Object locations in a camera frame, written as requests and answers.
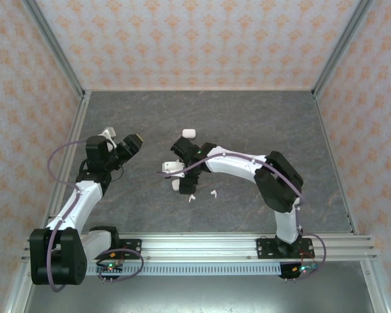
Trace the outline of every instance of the gray marble floor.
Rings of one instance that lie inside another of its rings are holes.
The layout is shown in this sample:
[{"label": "gray marble floor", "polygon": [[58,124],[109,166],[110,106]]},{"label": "gray marble floor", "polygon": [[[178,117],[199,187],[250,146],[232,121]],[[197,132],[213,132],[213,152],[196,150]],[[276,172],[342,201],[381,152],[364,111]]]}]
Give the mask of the gray marble floor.
[{"label": "gray marble floor", "polygon": [[[163,162],[177,159],[169,149],[184,128],[197,130],[198,145],[212,142],[254,155],[281,152],[304,179],[303,228],[351,230],[310,92],[92,92],[80,138],[108,126],[115,128],[117,141],[138,133],[143,147],[96,205],[85,231],[96,225],[121,232],[276,230],[273,211],[249,181],[203,173],[196,200],[188,203],[187,196],[172,190],[171,179],[156,174]],[[71,181],[84,158],[85,147],[79,146]]]}]

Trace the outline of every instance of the patterned wallpaper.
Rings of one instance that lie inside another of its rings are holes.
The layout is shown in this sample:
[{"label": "patterned wallpaper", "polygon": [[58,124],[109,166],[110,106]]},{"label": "patterned wallpaper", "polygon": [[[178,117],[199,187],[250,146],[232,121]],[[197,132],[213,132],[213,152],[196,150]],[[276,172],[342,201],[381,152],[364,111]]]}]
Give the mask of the patterned wallpaper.
[{"label": "patterned wallpaper", "polygon": [[391,278],[391,0],[375,0],[319,105],[359,230]]},{"label": "patterned wallpaper", "polygon": [[45,213],[47,156],[66,140],[77,104],[22,2],[0,0],[0,312]]},{"label": "patterned wallpaper", "polygon": [[311,89],[359,0],[39,0],[86,89]]}]

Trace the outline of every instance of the gray surface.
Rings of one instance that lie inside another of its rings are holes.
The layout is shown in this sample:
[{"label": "gray surface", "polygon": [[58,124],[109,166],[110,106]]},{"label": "gray surface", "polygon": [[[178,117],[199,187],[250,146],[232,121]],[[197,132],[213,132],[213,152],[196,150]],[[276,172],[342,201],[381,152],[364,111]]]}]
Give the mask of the gray surface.
[{"label": "gray surface", "polygon": [[373,312],[358,262],[327,263],[308,280],[277,276],[135,277],[53,293],[33,286],[26,313],[367,313]]},{"label": "gray surface", "polygon": [[[202,173],[196,200],[188,203],[187,196],[172,190],[171,180],[156,174],[163,162],[177,159],[169,149],[184,128],[197,130],[198,145],[212,142],[254,155],[281,152],[305,182],[303,228],[351,230],[310,92],[92,92],[80,138],[108,126],[115,128],[117,141],[140,134],[143,147],[124,165],[122,179],[110,185],[84,231],[96,225],[116,226],[120,232],[276,230],[273,211],[249,181]],[[78,147],[71,181],[84,158],[85,147]]]}]

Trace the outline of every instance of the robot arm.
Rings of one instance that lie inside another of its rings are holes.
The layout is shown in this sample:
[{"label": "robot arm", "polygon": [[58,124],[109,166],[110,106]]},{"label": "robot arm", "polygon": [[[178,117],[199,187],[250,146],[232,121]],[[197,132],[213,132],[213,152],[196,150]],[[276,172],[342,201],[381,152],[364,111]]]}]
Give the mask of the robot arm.
[{"label": "robot arm", "polygon": [[46,252],[51,233],[58,224],[60,226],[57,228],[52,243],[54,250],[51,253],[51,272],[55,284],[81,284],[87,262],[113,246],[116,238],[118,239],[117,230],[110,227],[92,229],[88,235],[80,237],[85,221],[111,183],[111,172],[129,161],[142,145],[142,139],[137,134],[127,136],[118,144],[113,141],[114,138],[114,130],[107,128],[103,133],[87,139],[87,159],[76,178],[76,187],[80,191],[78,202],[72,207],[77,196],[77,190],[74,190],[61,212],[46,228],[32,232],[29,246],[34,284],[49,283]]},{"label": "robot arm", "polygon": [[188,139],[181,137],[175,142],[171,150],[182,162],[166,162],[162,171],[171,173],[173,170],[186,168],[206,159],[199,166],[183,173],[180,177],[180,194],[193,194],[196,191],[198,176],[201,172],[228,173],[245,178],[255,183],[265,201],[274,210],[277,223],[276,237],[283,245],[292,245],[301,234],[301,227],[297,223],[296,211],[299,210],[299,197],[281,177],[275,177],[263,163],[278,170],[289,182],[301,192],[303,180],[288,161],[279,152],[266,155],[246,155],[229,151],[223,147],[205,143],[201,148],[192,144]]}]

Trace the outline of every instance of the wall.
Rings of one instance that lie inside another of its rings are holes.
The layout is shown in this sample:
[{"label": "wall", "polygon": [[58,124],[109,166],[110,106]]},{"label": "wall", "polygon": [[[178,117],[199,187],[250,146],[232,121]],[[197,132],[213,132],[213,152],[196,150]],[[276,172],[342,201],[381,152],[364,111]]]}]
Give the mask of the wall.
[{"label": "wall", "polygon": [[47,156],[78,99],[20,0],[0,1],[0,312],[51,192]]},{"label": "wall", "polygon": [[86,89],[311,89],[359,0],[39,1]]},{"label": "wall", "polygon": [[391,278],[391,0],[375,0],[319,105],[359,230]]}]

